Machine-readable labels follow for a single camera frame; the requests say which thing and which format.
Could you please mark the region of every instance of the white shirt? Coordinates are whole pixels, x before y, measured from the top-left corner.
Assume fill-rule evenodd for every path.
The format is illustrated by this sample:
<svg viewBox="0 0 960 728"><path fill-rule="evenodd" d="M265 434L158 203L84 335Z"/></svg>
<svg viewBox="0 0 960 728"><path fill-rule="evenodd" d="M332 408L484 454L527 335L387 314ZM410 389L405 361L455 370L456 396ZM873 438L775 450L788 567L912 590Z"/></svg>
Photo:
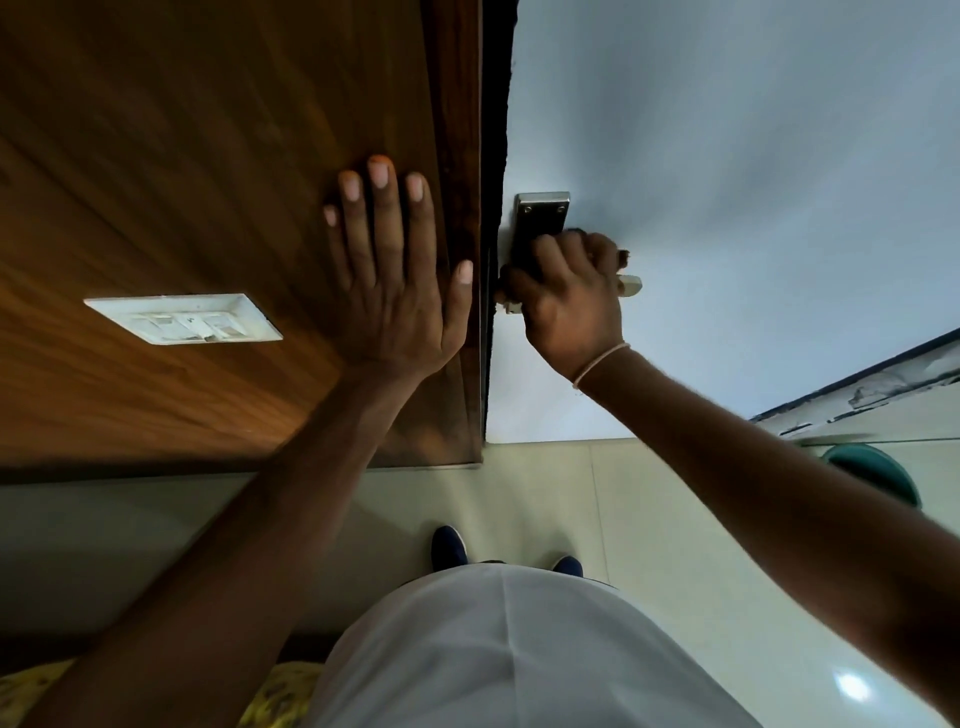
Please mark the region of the white shirt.
<svg viewBox="0 0 960 728"><path fill-rule="evenodd" d="M353 624L303 725L758 723L612 587L472 564L397 589Z"/></svg>

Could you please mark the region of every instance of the yellow patterned cloth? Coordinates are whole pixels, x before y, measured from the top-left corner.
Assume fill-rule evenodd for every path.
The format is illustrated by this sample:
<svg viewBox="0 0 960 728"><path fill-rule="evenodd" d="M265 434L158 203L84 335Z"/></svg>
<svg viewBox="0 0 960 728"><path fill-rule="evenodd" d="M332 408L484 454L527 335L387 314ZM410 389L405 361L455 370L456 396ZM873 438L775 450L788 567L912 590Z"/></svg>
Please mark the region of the yellow patterned cloth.
<svg viewBox="0 0 960 728"><path fill-rule="evenodd" d="M0 728L15 728L70 667L73 660L31 667L0 677ZM323 665L276 665L243 713L239 728L297 728L310 705Z"/></svg>

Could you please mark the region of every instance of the blue shoe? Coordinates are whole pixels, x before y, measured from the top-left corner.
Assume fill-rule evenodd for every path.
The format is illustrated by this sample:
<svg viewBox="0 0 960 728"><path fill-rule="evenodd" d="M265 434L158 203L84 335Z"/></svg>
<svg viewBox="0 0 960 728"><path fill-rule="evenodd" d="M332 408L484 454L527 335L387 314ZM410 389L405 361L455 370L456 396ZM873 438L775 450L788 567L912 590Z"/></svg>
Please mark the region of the blue shoe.
<svg viewBox="0 0 960 728"><path fill-rule="evenodd" d="M430 541L430 563L434 573L464 567L470 563L464 540L452 525L442 525L433 532L433 539Z"/></svg>
<svg viewBox="0 0 960 728"><path fill-rule="evenodd" d="M569 554L554 564L551 571L565 573L567 576L579 576L581 579L584 578L584 565Z"/></svg>

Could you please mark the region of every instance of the white wristband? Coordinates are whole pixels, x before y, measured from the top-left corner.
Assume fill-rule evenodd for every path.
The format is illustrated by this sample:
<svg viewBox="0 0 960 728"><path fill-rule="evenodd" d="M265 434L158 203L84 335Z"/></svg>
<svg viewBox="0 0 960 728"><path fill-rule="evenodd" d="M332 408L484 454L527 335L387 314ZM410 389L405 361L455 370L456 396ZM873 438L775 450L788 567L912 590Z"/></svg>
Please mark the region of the white wristband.
<svg viewBox="0 0 960 728"><path fill-rule="evenodd" d="M597 356L593 361L591 361L589 364L587 364L587 366L584 367L584 370L583 370L580 374L577 375L577 378L576 378L576 379L573 380L573 388L574 388L574 389L580 389L580 380L583 379L585 376L587 376L587 374L589 373L589 371L590 371L591 369L593 369L593 367L595 367L595 366L596 366L597 364L599 364L601 361L603 361L604 359L606 359L606 358L607 358L608 356L610 356L613 352L619 352L621 349L629 349L629 348L630 348L630 344L628 344L627 342L623 341L623 342L620 342L619 344L617 344L615 347L610 347L610 348L607 349L605 352L603 352L602 354L600 354L599 356Z"/></svg>

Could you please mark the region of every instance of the person's right arm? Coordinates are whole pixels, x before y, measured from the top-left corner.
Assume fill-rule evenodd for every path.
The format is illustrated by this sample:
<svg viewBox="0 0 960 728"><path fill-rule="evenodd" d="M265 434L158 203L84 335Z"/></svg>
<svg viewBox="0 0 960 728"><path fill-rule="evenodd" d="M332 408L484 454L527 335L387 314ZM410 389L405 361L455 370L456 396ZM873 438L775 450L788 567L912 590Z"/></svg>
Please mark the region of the person's right arm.
<svg viewBox="0 0 960 728"><path fill-rule="evenodd" d="M538 238L534 250L543 283L507 269L505 285L522 303L527 338L572 381L623 341L616 247L568 231ZM630 349L590 369L580 389L666 462L810 614L960 725L960 540Z"/></svg>

